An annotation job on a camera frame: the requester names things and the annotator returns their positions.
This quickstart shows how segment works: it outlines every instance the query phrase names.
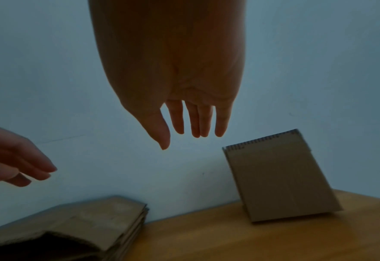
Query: wall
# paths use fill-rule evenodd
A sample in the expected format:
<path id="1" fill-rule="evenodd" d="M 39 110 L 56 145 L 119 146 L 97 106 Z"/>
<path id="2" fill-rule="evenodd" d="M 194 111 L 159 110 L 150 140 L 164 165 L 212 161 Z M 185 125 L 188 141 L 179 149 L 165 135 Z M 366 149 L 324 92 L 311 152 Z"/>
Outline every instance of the wall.
<path id="1" fill-rule="evenodd" d="M 380 197 L 380 1 L 250 0 L 247 61 L 225 137 L 161 151 L 108 85 L 86 1 L 0 0 L 0 126 L 58 166 L 0 183 L 0 225 L 121 194 L 149 220 L 238 199 L 221 147 L 299 128 L 337 189 Z"/>

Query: wooden table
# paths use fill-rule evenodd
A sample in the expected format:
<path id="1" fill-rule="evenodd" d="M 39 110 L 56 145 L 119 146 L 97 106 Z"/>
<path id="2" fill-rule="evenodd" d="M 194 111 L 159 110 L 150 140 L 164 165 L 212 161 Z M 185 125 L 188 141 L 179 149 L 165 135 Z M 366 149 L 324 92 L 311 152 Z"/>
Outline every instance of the wooden table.
<path id="1" fill-rule="evenodd" d="M 335 193 L 336 214 L 253 225 L 233 203 L 153 222 L 126 261 L 380 261 L 380 199 Z"/>

